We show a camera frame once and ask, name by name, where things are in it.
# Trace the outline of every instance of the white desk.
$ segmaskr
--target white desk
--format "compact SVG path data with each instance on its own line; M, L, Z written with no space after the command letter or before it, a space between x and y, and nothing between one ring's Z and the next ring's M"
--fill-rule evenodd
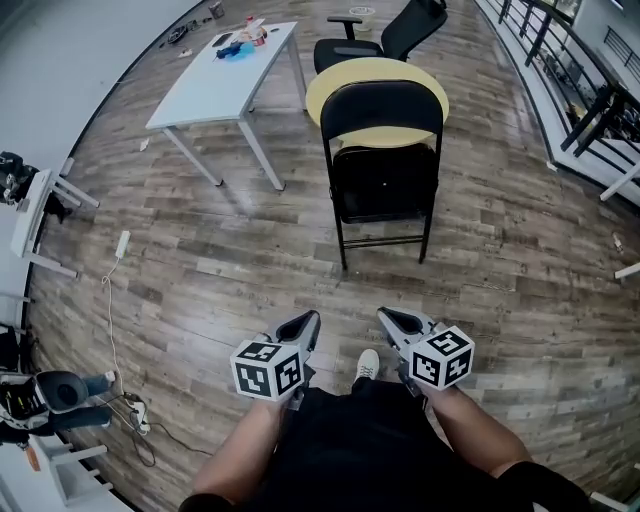
M61 195L76 206L81 205L77 197L96 208L100 204L50 170L40 171L34 176L29 186L27 196L25 197L25 201L29 201L27 210L19 212L18 214L18 221L16 222L13 237L11 238L11 250L18 257L25 258L31 263L59 272L65 276L76 277L78 275L77 272L63 267L57 261L40 256L36 252L35 239L44 214L44 206L51 192Z
M161 129L193 165L211 183L218 186L222 184L222 179L193 148L178 126L237 121L273 186L277 190L284 190L284 183L273 169L269 154L247 111L258 87L285 46L291 59L300 102L306 110L306 85L293 35L295 26L295 22L264 25L268 31L265 45L256 47L254 53L239 60L218 59L216 54L218 50L235 41L240 31L234 32L228 42L218 48L212 47L220 36L216 35L173 84L149 119L147 129Z

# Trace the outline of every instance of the black folding chair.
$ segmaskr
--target black folding chair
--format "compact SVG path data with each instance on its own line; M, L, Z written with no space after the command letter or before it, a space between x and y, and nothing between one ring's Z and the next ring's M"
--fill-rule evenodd
M346 147L332 157L331 139L376 126L432 132L436 149L426 144L392 149ZM320 130L329 171L330 193L338 230L342 267L345 249L421 243L422 263L429 241L438 189L443 113L438 98L424 85L408 80L357 82L335 91L322 107ZM422 235L345 241L345 224L424 217Z

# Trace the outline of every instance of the chair seat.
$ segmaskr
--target chair seat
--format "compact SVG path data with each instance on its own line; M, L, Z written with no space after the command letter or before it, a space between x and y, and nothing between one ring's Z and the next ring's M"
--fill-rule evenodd
M384 57L384 52L380 45L371 41L360 41L351 39L320 39L313 50L313 63L317 73L343 62L345 60L357 59L355 55L339 55L335 48L358 48L363 50L373 50L377 57Z
M344 148L335 155L334 172L345 224L415 219L433 209L438 163L425 144Z

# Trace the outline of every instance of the debris on floor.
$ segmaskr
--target debris on floor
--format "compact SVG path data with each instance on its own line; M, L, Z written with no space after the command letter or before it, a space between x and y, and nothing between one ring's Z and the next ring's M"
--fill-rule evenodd
M616 246L618 252L622 252L622 242L620 241L620 237L618 237L618 233L613 233L613 243Z

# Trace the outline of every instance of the table leg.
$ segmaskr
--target table leg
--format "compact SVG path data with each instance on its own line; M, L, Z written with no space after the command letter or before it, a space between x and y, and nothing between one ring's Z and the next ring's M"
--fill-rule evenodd
M205 162L202 155L200 155L195 148L191 145L191 143L186 139L182 131L176 126L169 126L167 128L163 128L162 131L164 134L169 137L171 142L173 142L180 151L182 151L185 156L191 160L191 163L196 166L196 168L205 175L205 177L213 183L216 187L222 185L222 180L218 178L211 169L207 167L207 163Z
M264 172L269 176L273 186L276 190L284 190L284 183L280 181L276 171L273 170L269 155L267 154L266 149L264 149L264 142L262 142L258 137L253 121L248 116L244 116L238 121L238 126L240 126L240 130L242 130L242 133L244 133L244 136L247 138L247 142L249 142L251 149L253 149L256 157L258 157Z
M99 201L96 201L90 195L85 194L82 190L80 190L75 185L72 185L71 183L69 183L64 178L61 178L60 176L56 176L53 181L54 181L54 183L56 185L59 185L60 187L67 189L69 192L72 192L76 197L79 197L85 203L89 203L90 205L93 205L95 208L100 206L100 202Z
M307 85L304 82L304 73L302 72L302 65L300 64L298 45L296 44L296 38L293 34L291 34L289 42L287 43L287 51L291 59L291 67L293 68L293 76L296 79L296 87L298 88L300 103L302 103L302 110L307 110Z
M58 263L57 261L53 261L49 258L45 258L44 256L40 256L35 252L25 252L24 257L35 265L40 265L41 267L48 268L49 270L53 270L54 272L58 272L68 277L78 277L77 272L69 270L68 268L60 265L60 263Z
M72 204L75 204L78 208L80 208L80 206L82 206L82 203L80 201L78 201L75 197L73 197L71 194L67 194L64 190L62 190L58 185L54 185L53 187L51 187L51 191L55 192L56 194L58 194L60 197L65 198L67 201L69 201Z
M611 185L607 190L605 190L600 195L601 201L606 201L613 194L615 194L622 186L626 183L629 183L633 178L636 177L636 174L640 173L640 162L638 162L627 174L623 174L620 179L618 179L613 185Z

